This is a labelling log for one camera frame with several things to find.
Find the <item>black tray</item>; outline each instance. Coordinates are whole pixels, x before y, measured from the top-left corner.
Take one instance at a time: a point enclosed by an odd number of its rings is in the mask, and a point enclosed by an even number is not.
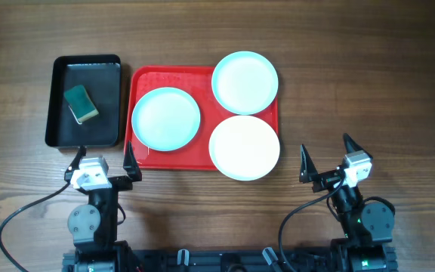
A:
[[[119,140],[120,58],[114,54],[63,56],[54,61],[45,142],[50,147],[111,147]],[[84,85],[98,110],[79,125],[63,93]]]

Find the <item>wood grain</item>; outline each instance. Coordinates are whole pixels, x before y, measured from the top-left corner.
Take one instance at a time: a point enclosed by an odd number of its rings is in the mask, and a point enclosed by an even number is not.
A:
[[[44,142],[57,57],[113,53],[134,71],[215,65],[249,50],[279,72],[277,167],[249,183],[216,172],[145,171],[121,195],[128,220],[119,239],[134,249],[276,246],[283,217],[317,197],[298,182],[299,145],[325,171],[340,162],[348,132],[376,158],[362,193],[396,205],[400,270],[435,271],[435,2],[56,3],[0,0],[0,223],[61,187],[74,156]],[[90,153],[122,173],[122,145]],[[66,219],[86,201],[68,189],[24,212],[5,230],[8,249],[31,271],[59,271],[73,249]],[[324,246],[341,236],[320,203],[288,223],[285,244]],[[0,252],[2,270],[15,268]]]

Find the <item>green sponge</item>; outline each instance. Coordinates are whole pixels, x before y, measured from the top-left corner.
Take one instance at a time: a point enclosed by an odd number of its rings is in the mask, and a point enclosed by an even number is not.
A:
[[[98,110],[91,102],[90,97],[83,85],[77,85],[63,93],[69,107],[73,112],[78,124],[98,115]]]

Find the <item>white plate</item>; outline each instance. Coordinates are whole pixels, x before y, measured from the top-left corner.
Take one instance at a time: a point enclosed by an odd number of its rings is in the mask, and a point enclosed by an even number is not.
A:
[[[226,110],[251,115],[273,102],[278,91],[278,75],[265,57],[240,51],[217,64],[211,84],[216,100]]]
[[[233,116],[212,132],[209,155],[226,176],[252,181],[268,174],[278,162],[278,136],[259,118]]]
[[[194,138],[201,113],[196,101],[177,88],[157,88],[145,94],[132,113],[132,129],[139,141],[158,151],[183,147]]]

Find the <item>red tray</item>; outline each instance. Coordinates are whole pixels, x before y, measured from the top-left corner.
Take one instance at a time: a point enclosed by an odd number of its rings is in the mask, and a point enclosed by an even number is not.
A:
[[[144,66],[132,76],[125,146],[132,142],[135,159],[141,168],[217,170],[209,156],[209,138],[216,126],[235,114],[225,110],[214,98],[211,87],[213,71],[214,67],[206,66]],[[201,125],[196,136],[184,147],[170,152],[144,146],[135,136],[131,124],[135,104],[149,91],[161,87],[174,87],[187,92],[196,100],[201,111]],[[276,99],[255,116],[271,125],[278,134]]]

